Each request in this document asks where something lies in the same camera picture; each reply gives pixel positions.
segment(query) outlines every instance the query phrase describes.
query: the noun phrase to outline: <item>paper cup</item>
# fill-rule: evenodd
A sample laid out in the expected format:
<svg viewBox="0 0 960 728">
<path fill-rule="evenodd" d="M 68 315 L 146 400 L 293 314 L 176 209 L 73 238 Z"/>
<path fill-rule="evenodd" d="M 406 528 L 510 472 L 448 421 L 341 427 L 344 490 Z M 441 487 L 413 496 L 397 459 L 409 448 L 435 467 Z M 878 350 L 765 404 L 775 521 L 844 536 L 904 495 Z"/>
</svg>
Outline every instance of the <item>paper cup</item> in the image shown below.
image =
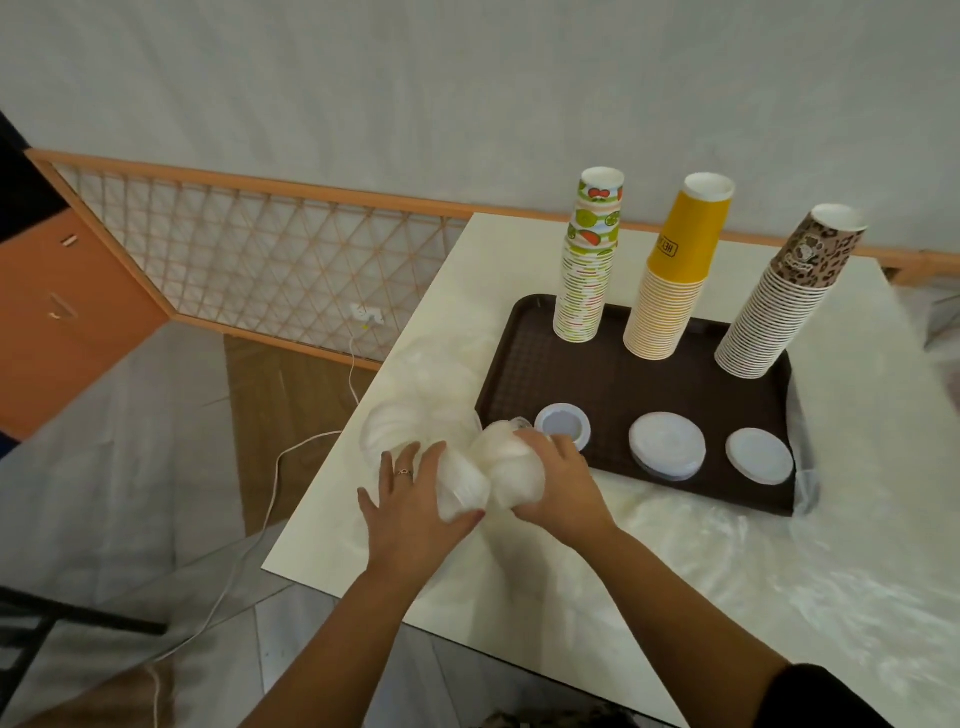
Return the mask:
<svg viewBox="0 0 960 728">
<path fill-rule="evenodd" d="M 580 174 L 579 201 L 609 209 L 619 208 L 623 200 L 624 175 L 612 167 L 590 167 Z"/>
<path fill-rule="evenodd" d="M 591 249 L 616 245 L 623 181 L 623 172 L 612 167 L 590 167 L 583 171 L 577 204 L 566 227 L 567 240 Z"/>
<path fill-rule="evenodd" d="M 624 330 L 624 346 L 646 359 L 670 356 L 686 331 L 702 288 L 700 281 L 678 290 L 647 270 Z"/>
<path fill-rule="evenodd" d="M 673 280 L 667 280 L 658 276 L 654 271 L 650 269 L 650 266 L 647 266 L 647 271 L 645 274 L 649 279 L 649 285 L 651 287 L 661 288 L 667 291 L 699 291 L 703 286 L 703 280 L 696 280 L 692 283 L 677 283 Z"/>
<path fill-rule="evenodd" d="M 597 251 L 564 241 L 553 329 L 565 341 L 589 341 L 600 328 L 615 251 L 615 242 Z"/>
<path fill-rule="evenodd" d="M 764 272 L 717 347 L 717 364 L 734 376 L 758 378 L 766 374 L 829 291 L 798 292 L 797 286 L 784 285 L 775 278 L 770 268 Z"/>
<path fill-rule="evenodd" d="M 830 288 L 867 229 L 864 216 L 846 205 L 817 205 L 770 263 L 774 275 L 803 288 Z"/>
<path fill-rule="evenodd" d="M 660 278 L 676 283 L 704 280 L 734 190 L 733 181 L 722 175 L 698 172 L 687 176 L 647 267 Z"/>
</svg>

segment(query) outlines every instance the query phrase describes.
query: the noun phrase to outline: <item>black chair leg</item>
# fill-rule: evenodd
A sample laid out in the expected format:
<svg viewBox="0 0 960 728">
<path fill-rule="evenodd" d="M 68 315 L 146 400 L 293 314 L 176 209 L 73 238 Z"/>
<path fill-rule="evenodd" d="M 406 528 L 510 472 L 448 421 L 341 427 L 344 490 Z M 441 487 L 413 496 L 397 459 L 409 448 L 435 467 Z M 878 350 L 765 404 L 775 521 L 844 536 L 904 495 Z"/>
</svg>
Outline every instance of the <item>black chair leg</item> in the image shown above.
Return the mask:
<svg viewBox="0 0 960 728">
<path fill-rule="evenodd" d="M 166 634 L 167 625 L 158 621 L 121 617 L 98 609 L 87 609 L 64 604 L 42 596 L 33 596 L 6 587 L 0 587 L 0 617 L 28 618 L 38 621 L 31 626 L 22 624 L 0 625 L 0 647 L 19 650 L 13 664 L 0 668 L 0 716 L 3 715 L 13 698 L 24 675 L 33 663 L 43 643 L 50 636 L 54 625 L 61 619 L 74 624 L 86 624 L 91 627 L 104 627 L 122 632 L 136 632 L 142 635 Z"/>
</svg>

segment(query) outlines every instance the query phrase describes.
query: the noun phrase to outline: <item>brown tray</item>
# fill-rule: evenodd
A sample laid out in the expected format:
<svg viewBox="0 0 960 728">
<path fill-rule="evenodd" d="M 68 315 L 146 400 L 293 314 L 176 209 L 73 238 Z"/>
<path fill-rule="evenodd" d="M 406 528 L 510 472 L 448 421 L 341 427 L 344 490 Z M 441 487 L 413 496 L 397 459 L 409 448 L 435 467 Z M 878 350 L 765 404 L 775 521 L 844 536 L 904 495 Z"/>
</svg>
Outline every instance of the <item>brown tray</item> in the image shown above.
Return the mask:
<svg viewBox="0 0 960 728">
<path fill-rule="evenodd" d="M 533 422 L 548 404 L 576 404 L 590 419 L 592 435 L 583 455 L 592 468 L 793 515 L 796 472 L 781 485 L 759 485 L 740 474 L 726 453 L 727 438 L 741 427 L 765 429 L 789 447 L 791 367 L 786 353 L 760 379 L 738 379 L 713 360 L 730 325 L 691 319 L 670 358 L 647 361 L 623 345 L 630 309 L 609 304 L 596 337 L 569 344 L 553 332 L 555 302 L 556 297 L 543 294 L 516 302 L 477 400 L 484 426 L 514 417 Z M 661 411 L 692 420 L 707 440 L 704 466 L 688 480 L 651 475 L 630 453 L 630 425 L 641 415 Z"/>
</svg>

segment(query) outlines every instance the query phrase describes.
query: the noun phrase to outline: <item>yellow paper cup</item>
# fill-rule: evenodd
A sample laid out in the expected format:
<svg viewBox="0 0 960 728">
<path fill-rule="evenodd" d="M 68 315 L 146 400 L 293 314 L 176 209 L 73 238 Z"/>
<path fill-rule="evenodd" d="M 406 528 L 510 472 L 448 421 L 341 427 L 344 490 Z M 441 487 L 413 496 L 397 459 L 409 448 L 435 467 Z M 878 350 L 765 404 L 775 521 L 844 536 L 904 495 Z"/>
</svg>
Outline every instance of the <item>yellow paper cup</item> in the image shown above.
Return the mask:
<svg viewBox="0 0 960 728">
<path fill-rule="evenodd" d="M 647 260 L 650 270 L 674 283 L 705 279 L 734 190 L 733 180 L 722 175 L 688 175 Z"/>
</svg>

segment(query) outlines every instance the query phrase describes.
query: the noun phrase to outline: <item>leopard-print paper cup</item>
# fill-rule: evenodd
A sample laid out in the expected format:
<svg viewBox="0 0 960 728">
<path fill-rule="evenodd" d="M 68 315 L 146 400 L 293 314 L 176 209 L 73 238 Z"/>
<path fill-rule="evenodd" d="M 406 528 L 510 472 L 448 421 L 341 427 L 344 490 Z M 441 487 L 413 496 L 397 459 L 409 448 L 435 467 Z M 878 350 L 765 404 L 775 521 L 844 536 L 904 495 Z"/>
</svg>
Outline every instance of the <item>leopard-print paper cup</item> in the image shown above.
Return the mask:
<svg viewBox="0 0 960 728">
<path fill-rule="evenodd" d="M 771 261 L 781 279 L 804 288 L 830 288 L 863 238 L 867 223 L 846 205 L 817 205 Z"/>
</svg>

